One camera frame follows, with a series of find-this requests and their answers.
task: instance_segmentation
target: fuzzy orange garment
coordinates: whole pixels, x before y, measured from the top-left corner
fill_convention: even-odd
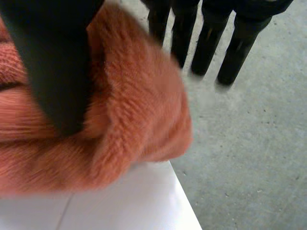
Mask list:
[[[134,162],[166,161],[191,142],[177,64],[137,21],[104,4],[88,27],[94,82],[84,130],[59,138],[35,104],[0,22],[0,196],[104,187]]]

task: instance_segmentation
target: gray floor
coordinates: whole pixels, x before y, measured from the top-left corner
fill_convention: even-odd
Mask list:
[[[139,0],[122,3],[147,26]],[[172,164],[203,229],[307,230],[307,1],[295,0],[274,17],[232,89],[219,92],[214,80],[233,18],[197,82],[189,66],[202,27],[199,9],[182,73],[194,143]],[[173,21],[171,15],[166,50]]]

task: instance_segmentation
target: white sheet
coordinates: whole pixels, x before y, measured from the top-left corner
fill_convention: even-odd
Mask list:
[[[102,191],[0,200],[0,230],[201,230],[170,163],[146,163]]]

